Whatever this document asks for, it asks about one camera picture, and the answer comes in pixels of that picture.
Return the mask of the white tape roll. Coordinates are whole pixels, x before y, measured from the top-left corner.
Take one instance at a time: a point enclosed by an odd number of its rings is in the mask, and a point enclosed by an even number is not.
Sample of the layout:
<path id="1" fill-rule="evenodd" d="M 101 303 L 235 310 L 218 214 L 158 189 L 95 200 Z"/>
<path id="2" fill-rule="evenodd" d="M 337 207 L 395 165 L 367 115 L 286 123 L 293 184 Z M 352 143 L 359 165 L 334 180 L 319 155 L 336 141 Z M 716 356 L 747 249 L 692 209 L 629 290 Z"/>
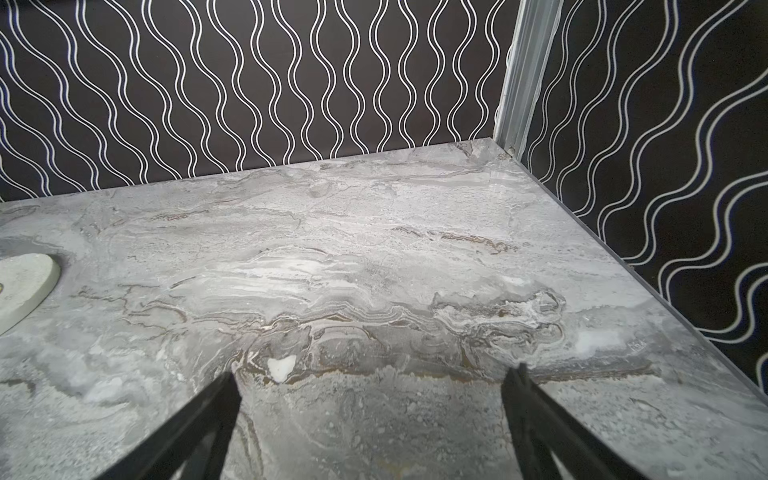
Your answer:
<path id="1" fill-rule="evenodd" d="M 28 253 L 1 260 L 1 334 L 31 312 L 52 292 L 61 275 L 47 254 Z"/>

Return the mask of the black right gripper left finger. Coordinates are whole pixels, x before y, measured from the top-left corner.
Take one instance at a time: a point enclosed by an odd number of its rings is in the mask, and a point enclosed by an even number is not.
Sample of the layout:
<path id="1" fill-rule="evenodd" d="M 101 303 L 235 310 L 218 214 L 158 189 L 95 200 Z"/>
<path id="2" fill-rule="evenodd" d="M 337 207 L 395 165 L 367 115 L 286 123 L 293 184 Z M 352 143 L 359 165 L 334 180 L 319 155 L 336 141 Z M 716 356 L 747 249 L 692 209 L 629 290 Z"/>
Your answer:
<path id="1" fill-rule="evenodd" d="M 218 479 L 242 397 L 224 372 L 100 479 Z"/>

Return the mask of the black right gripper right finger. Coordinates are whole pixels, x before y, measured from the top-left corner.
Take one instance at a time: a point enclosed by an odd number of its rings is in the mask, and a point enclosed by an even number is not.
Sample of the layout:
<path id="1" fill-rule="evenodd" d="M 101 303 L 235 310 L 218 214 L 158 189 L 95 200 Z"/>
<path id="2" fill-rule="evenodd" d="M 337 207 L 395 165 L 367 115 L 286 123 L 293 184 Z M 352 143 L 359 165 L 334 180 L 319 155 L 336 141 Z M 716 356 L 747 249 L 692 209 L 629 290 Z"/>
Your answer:
<path id="1" fill-rule="evenodd" d="M 563 465 L 574 479 L 643 479 L 528 375 L 522 363 L 507 370 L 502 405 L 524 479 L 560 479 Z"/>

